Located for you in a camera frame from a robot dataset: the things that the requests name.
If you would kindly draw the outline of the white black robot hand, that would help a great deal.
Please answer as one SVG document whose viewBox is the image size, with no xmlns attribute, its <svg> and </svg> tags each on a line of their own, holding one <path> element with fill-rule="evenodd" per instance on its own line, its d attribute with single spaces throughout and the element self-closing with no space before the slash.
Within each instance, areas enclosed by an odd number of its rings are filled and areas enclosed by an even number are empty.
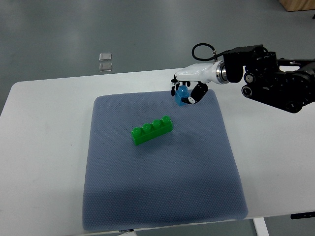
<svg viewBox="0 0 315 236">
<path fill-rule="evenodd" d="M 207 93 L 207 84 L 209 82 L 219 85 L 228 83 L 224 61 L 196 63 L 180 69 L 174 74 L 174 78 L 171 80 L 171 95 L 175 96 L 180 86 L 189 87 L 192 82 L 196 82 L 197 84 L 190 95 L 186 98 L 181 98 L 181 102 L 185 104 L 198 103 Z"/>
</svg>

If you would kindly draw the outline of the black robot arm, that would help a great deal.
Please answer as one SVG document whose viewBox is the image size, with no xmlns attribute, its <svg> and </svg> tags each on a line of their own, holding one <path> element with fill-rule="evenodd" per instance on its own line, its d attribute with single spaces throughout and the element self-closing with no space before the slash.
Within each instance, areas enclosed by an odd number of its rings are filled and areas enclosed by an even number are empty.
<svg viewBox="0 0 315 236">
<path fill-rule="evenodd" d="M 263 45 L 237 47 L 222 55 L 227 80 L 244 80 L 241 92 L 246 98 L 290 113 L 315 100 L 313 59 L 278 59 Z"/>
</svg>

